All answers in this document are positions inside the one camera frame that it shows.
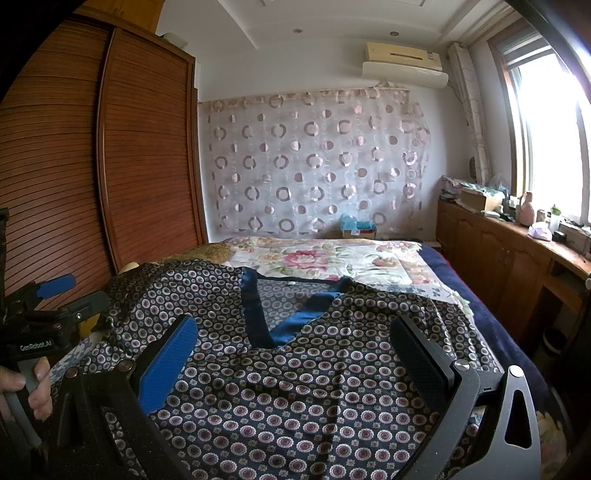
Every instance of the metal screw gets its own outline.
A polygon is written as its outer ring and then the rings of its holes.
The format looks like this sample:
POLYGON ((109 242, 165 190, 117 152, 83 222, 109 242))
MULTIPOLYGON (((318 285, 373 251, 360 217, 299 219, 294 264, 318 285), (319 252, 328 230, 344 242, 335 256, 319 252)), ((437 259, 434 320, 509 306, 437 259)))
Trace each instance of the metal screw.
POLYGON ((470 364, 462 358, 456 360, 453 363, 453 366, 456 367, 460 372, 467 372, 470 370, 470 364))
POLYGON ((78 367, 70 367, 66 370, 66 378, 74 378, 78 376, 78 367))
POLYGON ((509 373, 517 378, 523 377, 523 370, 521 369, 521 367, 518 367, 517 365, 511 365, 509 367, 509 373))
POLYGON ((129 372, 134 366, 133 360, 122 360, 117 364, 117 370, 120 372, 129 372))

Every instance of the navy blue blanket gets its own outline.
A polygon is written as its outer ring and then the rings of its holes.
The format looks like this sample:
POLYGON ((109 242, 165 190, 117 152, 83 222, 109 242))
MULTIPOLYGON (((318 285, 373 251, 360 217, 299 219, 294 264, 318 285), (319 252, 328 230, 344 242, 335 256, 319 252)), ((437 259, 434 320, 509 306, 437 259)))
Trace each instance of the navy blue blanket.
POLYGON ((541 412, 547 411, 553 418, 560 418, 560 410, 556 405, 554 397, 550 394, 550 389, 544 377, 542 377, 540 371, 530 358, 517 346, 501 323, 480 299, 472 293, 441 254, 427 245, 422 245, 419 254, 439 280, 470 302, 470 308, 474 312, 476 327, 495 353, 496 358, 503 368, 507 369, 510 365, 519 365, 524 370, 536 410, 541 412))

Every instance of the trash bin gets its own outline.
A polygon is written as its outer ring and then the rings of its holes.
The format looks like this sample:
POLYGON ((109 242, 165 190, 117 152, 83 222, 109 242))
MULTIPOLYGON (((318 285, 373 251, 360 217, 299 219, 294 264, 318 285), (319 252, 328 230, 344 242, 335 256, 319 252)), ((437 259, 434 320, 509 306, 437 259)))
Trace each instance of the trash bin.
POLYGON ((541 372, 550 370, 566 345, 565 335, 554 327, 544 329, 542 341, 535 351, 533 361, 541 372))

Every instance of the floral bedsheet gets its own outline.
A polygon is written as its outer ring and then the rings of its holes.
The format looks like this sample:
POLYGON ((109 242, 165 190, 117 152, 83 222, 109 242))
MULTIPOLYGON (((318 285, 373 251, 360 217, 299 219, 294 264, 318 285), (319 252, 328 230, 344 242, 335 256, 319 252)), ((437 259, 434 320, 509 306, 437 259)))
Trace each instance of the floral bedsheet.
POLYGON ((344 275, 381 290, 406 291, 434 300, 466 302, 444 285, 418 254, 415 242, 367 239, 278 239, 257 236, 225 241, 230 267, 251 267, 267 277, 328 278, 344 275))

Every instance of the bed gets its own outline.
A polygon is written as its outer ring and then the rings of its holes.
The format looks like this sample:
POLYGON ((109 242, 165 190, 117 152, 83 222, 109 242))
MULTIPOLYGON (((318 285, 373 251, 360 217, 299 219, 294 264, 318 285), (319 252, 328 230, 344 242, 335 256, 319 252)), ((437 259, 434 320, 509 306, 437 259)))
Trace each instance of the bed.
MULTIPOLYGON (((225 244, 231 249, 225 266, 253 268, 258 274, 268 278, 308 279, 312 285, 308 294, 315 293, 314 280, 337 281, 342 277, 351 277, 356 282, 380 290, 415 294, 436 302, 456 305, 469 319, 470 327, 486 340, 487 349, 478 352, 478 360, 487 357, 490 359, 487 362, 499 369, 518 364, 525 371, 537 411, 543 478, 552 478, 566 459, 567 445, 562 429, 564 421, 542 376, 500 323, 435 250, 415 242, 375 242, 364 239, 286 240, 239 237, 228 239, 225 244)), ((119 284, 126 288, 125 283, 125 277, 120 275, 111 286, 119 284)), ((268 327, 271 329, 277 325, 268 324, 268 327)), ((96 365, 97 358, 100 361, 102 356, 104 362, 105 353, 112 354, 112 348, 104 344, 104 341, 103 346, 97 346, 99 341, 100 338, 96 336, 84 340, 52 369, 54 393, 57 393, 59 379, 66 368, 74 364, 96 365)), ((467 360, 477 360, 474 351, 465 352, 467 360)), ((476 423, 481 415, 481 411, 474 412, 476 423)))

